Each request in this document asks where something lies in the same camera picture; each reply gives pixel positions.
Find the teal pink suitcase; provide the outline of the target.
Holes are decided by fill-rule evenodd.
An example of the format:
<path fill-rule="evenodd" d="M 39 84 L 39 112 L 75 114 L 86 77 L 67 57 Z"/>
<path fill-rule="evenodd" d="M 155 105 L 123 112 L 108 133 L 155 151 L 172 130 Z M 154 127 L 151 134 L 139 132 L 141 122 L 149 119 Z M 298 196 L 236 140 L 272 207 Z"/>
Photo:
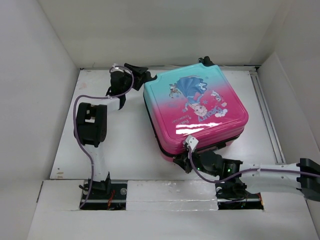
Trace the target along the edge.
<path fill-rule="evenodd" d="M 145 107 L 162 156 L 169 162 L 186 152 L 230 145 L 244 131 L 249 114 L 220 67 L 209 56 L 193 65 L 161 72 L 144 84 Z"/>

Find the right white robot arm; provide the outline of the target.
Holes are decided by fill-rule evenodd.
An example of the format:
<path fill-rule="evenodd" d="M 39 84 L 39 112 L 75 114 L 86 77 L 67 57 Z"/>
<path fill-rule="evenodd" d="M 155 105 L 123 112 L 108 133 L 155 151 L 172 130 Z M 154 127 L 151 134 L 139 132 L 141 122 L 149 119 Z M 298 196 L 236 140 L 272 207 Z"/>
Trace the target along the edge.
<path fill-rule="evenodd" d="M 173 162 L 187 174 L 194 171 L 205 182 L 215 184 L 218 198 L 240 201 L 250 195 L 272 192 L 320 200 L 320 166 L 309 158 L 291 164 L 246 164 L 208 150 L 187 151 Z"/>

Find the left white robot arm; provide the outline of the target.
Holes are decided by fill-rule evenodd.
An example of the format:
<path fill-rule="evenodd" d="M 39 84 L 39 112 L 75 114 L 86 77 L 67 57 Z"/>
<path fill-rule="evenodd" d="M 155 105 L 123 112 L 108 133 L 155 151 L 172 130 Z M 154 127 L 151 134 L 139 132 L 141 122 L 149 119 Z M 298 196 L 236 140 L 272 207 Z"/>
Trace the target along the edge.
<path fill-rule="evenodd" d="M 139 91 L 151 73 L 147 67 L 128 63 L 113 65 L 109 70 L 110 86 L 105 96 L 79 95 L 73 105 L 73 135 L 78 146 L 89 158 L 91 175 L 84 191 L 95 193 L 100 198 L 111 194 L 110 173 L 106 170 L 106 161 L 101 144 L 107 136 L 107 116 L 123 108 L 126 94 L 134 89 Z"/>

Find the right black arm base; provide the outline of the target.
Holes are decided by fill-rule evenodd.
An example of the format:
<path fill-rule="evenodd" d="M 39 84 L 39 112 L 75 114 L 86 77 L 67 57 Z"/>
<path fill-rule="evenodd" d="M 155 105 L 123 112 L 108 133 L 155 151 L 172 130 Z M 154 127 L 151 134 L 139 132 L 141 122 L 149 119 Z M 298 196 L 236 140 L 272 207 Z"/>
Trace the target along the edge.
<path fill-rule="evenodd" d="M 260 193 L 249 193 L 244 183 L 223 182 L 215 185 L 218 210 L 263 210 Z"/>

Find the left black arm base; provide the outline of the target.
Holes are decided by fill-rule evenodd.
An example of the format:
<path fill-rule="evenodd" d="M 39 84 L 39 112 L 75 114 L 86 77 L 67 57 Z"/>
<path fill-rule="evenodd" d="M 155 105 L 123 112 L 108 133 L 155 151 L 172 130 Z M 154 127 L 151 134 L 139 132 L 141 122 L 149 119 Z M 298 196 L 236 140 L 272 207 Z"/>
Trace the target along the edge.
<path fill-rule="evenodd" d="M 112 181 L 108 193 L 92 189 L 88 200 L 82 206 L 87 197 L 87 192 L 83 189 L 79 206 L 81 210 L 86 211 L 124 211 L 127 204 L 127 192 L 127 181 Z"/>

